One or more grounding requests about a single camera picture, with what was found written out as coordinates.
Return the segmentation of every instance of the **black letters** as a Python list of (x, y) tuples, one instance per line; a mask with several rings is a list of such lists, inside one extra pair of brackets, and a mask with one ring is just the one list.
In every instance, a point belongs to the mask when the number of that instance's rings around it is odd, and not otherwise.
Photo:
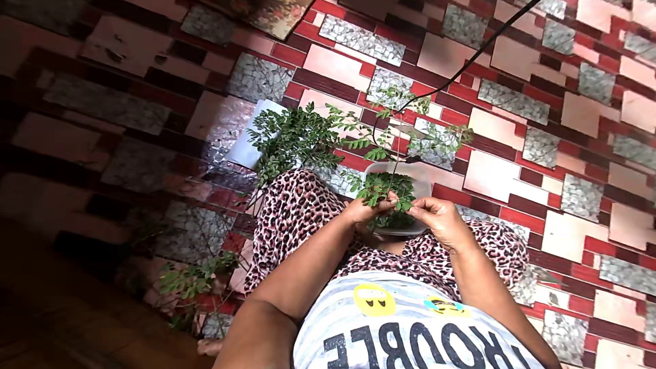
[(348, 357), (346, 356), (346, 339), (344, 334), (338, 334), (323, 340), (323, 350), (328, 352), (337, 349), (337, 360), (328, 363), (328, 369), (348, 369)]
[[(474, 365), (467, 365), (465, 364), (460, 356), (458, 356), (458, 353), (455, 352), (453, 349), (453, 346), (451, 346), (451, 334), (455, 334), (460, 338), (460, 340), (464, 343), (464, 346), (472, 353), (472, 356), (474, 357)], [(451, 359), (451, 362), (453, 362), (453, 365), (455, 365), (458, 368), (471, 368), (471, 369), (484, 369), (485, 368), (485, 359), (483, 358), (483, 354), (481, 351), (474, 345), (474, 342), (472, 342), (469, 337), (467, 337), (466, 334), (464, 334), (463, 331), (458, 328), (453, 323), (447, 323), (442, 327), (442, 345), (444, 346), (444, 350), (447, 352), (447, 356)]]
[(433, 355), (433, 360), (435, 360), (435, 363), (446, 364), (446, 362), (442, 358), (442, 355), (440, 355), (440, 350), (438, 349), (438, 346), (435, 344), (435, 341), (433, 340), (433, 336), (431, 336), (430, 332), (428, 331), (428, 328), (426, 328), (424, 324), (421, 324), (420, 322), (416, 322), (410, 328), (410, 347), (412, 348), (412, 355), (415, 356), (415, 361), (417, 362), (419, 368), (428, 369), (428, 367), (426, 366), (426, 362), (424, 361), (424, 358), (421, 357), (421, 353), (419, 352), (420, 335), (424, 336), (426, 343), (430, 347), (430, 353)]
[(369, 326), (360, 327), (351, 331), (351, 342), (364, 341), (369, 356), (369, 369), (379, 369), (378, 356), (376, 356), (376, 347), (373, 345), (371, 330)]
[[(397, 347), (390, 346), (390, 343), (387, 341), (387, 333), (392, 332), (394, 334), (394, 339), (396, 340)], [(380, 340), (380, 346), (382, 350), (387, 353), (387, 369), (396, 369), (395, 362), (396, 359), (400, 358), (405, 369), (412, 369), (412, 362), (407, 353), (405, 353), (405, 347), (403, 346), (403, 340), (401, 340), (401, 331), (399, 330), (398, 323), (385, 323), (380, 326), (378, 330), (378, 339)]]
[(531, 369), (531, 367), (529, 366), (529, 363), (526, 362), (526, 359), (524, 358), (524, 355), (522, 355), (520, 350), (515, 346), (511, 346), (511, 347), (512, 347), (512, 352), (514, 352), (515, 355), (517, 356), (517, 358), (522, 362), (522, 365), (524, 365), (524, 368)]
[(488, 332), (490, 335), (490, 339), (492, 340), (492, 344), (488, 342), (488, 340), (485, 339), (485, 336), (481, 334), (481, 332), (476, 329), (476, 327), (469, 327), (469, 329), (472, 330), (472, 332), (478, 337), (478, 339), (483, 342), (485, 345), (485, 356), (487, 357), (487, 361), (492, 364), (492, 367), (494, 369), (500, 369), (499, 364), (497, 364), (497, 358), (496, 356), (500, 356), (503, 359), (503, 362), (506, 363), (506, 367), (508, 369), (512, 369), (512, 364), (510, 363), (510, 360), (508, 360), (508, 357), (506, 354), (503, 352), (503, 349), (501, 349), (501, 346), (499, 345), (499, 341), (497, 340), (497, 336), (492, 333)]

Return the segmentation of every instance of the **gray striped t-shirt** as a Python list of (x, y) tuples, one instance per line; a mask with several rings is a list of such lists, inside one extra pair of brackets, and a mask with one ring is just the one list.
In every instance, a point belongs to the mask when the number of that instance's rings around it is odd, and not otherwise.
[(337, 278), (294, 344), (295, 368), (542, 368), (501, 324), (391, 272)]

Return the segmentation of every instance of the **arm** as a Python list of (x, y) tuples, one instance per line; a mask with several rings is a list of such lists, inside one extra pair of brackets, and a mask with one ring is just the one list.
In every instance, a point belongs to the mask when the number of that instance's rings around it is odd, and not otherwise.
[(392, 208), (395, 196), (376, 208), (353, 201), (274, 269), (237, 312), (214, 367), (288, 368), (297, 324), (333, 276), (356, 227)]
[(492, 261), (458, 214), (453, 203), (435, 198), (413, 202), (408, 214), (426, 223), (449, 250), (462, 302), (501, 323), (547, 369), (558, 368), (556, 354), (515, 303)]

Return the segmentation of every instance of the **woman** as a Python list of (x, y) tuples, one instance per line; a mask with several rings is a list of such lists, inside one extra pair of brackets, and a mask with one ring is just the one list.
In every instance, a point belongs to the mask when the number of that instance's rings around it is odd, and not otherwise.
[(296, 169), (267, 196), (252, 293), (215, 368), (560, 368), (506, 289), (528, 262), (510, 228), (423, 198), (408, 214), (429, 231), (371, 248), (366, 226), (394, 207), (393, 192), (374, 208), (344, 206)]

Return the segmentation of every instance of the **black cable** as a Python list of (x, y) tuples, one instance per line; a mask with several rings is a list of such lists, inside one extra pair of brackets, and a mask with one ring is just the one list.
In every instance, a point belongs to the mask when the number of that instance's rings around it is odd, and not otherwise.
[[(517, 19), (519, 19), (521, 16), (523, 16), (524, 14), (526, 14), (526, 12), (530, 11), (531, 8), (533, 8), (533, 7), (534, 7), (537, 3), (539, 3), (539, 2), (540, 2), (540, 0), (531, 0), (530, 2), (528, 2), (528, 4), (524, 5), (524, 6), (523, 6), (523, 7), (522, 7), (517, 13), (515, 13), (514, 16), (511, 16), (510, 19), (508, 19), (507, 22), (505, 22), (505, 23), (504, 23), (504, 24), (503, 24), (503, 25), (502, 25), (497, 31), (495, 31), (495, 33), (493, 33), (492, 36), (490, 36), (490, 38), (487, 39), (487, 40), (483, 43), (483, 45), (481, 46), (481, 48), (478, 49), (478, 51), (476, 51), (476, 53), (474, 53), (474, 55), (472, 56), (472, 58), (469, 59), (466, 63), (464, 63), (464, 66), (462, 66), (462, 68), (460, 68), (460, 70), (459, 70), (455, 75), (453, 75), (453, 77), (451, 77), (451, 79), (449, 79), (449, 81), (447, 81), (447, 83), (444, 83), (444, 85), (443, 85), (442, 87), (440, 87), (439, 89), (436, 89), (435, 91), (432, 91), (432, 92), (429, 92), (429, 93), (425, 93), (425, 94), (423, 94), (423, 95), (419, 95), (419, 96), (417, 96), (417, 97), (412, 98), (410, 101), (406, 102), (405, 105), (403, 105), (402, 108), (396, 110), (396, 112), (400, 113), (400, 112), (404, 111), (404, 110), (405, 110), (410, 104), (412, 104), (413, 101), (416, 101), (416, 100), (418, 100), (418, 99), (420, 99), (420, 98), (423, 98), (423, 97), (427, 97), (427, 96), (433, 95), (434, 93), (438, 93), (438, 92), (444, 90), (445, 88), (447, 88), (447, 87), (448, 87), (450, 84), (452, 84), (453, 82), (455, 82), (455, 80), (456, 80), (458, 77), (460, 77), (460, 75), (461, 75), (461, 74), (462, 74), (467, 68), (469, 68), (469, 66), (472, 65), (472, 63), (474, 63), (474, 61), (475, 61), (479, 56), (481, 56), (481, 54), (483, 53), (483, 51), (484, 51), (485, 49), (487, 49), (487, 47), (490, 46), (490, 44), (492, 44), (492, 42), (494, 42), (494, 40), (496, 40), (497, 37), (500, 36), (500, 34), (503, 33), (503, 31), (505, 31), (508, 27), (510, 27), (513, 23), (515, 23), (515, 21), (516, 21)], [(373, 130), (372, 130), (372, 132), (371, 132), (372, 136), (374, 136), (375, 133), (376, 133), (376, 125), (378, 125), (378, 120), (379, 120), (379, 119), (380, 119), (380, 117), (376, 118), (376, 122), (374, 122), (374, 124), (373, 124)]]

